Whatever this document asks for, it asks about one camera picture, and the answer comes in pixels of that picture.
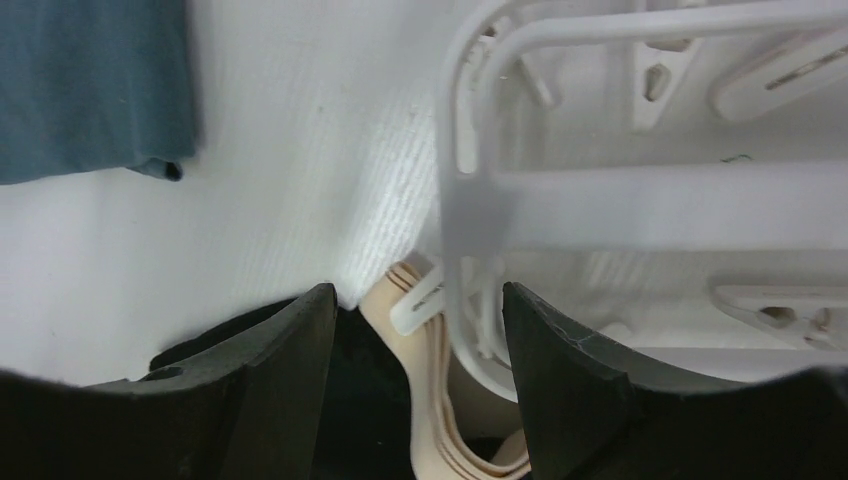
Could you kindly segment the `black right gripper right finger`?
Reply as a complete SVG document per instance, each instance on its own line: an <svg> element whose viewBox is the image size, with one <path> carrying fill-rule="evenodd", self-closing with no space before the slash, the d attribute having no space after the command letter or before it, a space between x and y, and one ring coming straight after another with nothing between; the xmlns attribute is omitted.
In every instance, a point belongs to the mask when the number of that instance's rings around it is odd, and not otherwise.
<svg viewBox="0 0 848 480"><path fill-rule="evenodd" d="M503 287L536 479L843 479L847 371L755 383L662 362Z"/></svg>

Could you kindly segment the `white clip hanger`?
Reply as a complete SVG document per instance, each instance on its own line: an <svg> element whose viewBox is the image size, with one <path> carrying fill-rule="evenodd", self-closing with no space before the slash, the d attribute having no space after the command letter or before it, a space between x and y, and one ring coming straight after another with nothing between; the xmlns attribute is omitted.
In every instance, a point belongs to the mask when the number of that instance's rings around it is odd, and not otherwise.
<svg viewBox="0 0 848 480"><path fill-rule="evenodd" d="M808 33L802 45L748 69L734 85L762 86L779 105L836 76L847 38L843 1L768 1L655 12L543 18L508 32L484 62L471 112L475 166L461 167L458 104L474 43L523 8L492 1L462 25L438 84L440 262L395 303L396 332L415 334L441 318L466 371L515 401L503 321L496 307L501 255L518 247L646 251L843 250L847 246L847 158L773 167L639 166L559 173L503 173L496 138L499 77L517 59L549 47L681 40L768 31Z"/></svg>

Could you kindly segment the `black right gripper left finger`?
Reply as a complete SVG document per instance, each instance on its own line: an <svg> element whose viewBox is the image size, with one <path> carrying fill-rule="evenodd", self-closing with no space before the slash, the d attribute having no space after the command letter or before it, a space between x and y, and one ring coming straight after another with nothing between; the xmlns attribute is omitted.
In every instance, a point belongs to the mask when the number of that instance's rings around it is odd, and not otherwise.
<svg viewBox="0 0 848 480"><path fill-rule="evenodd" d="M337 297L319 284L145 377L87 387L1 375L5 479L306 479Z"/></svg>

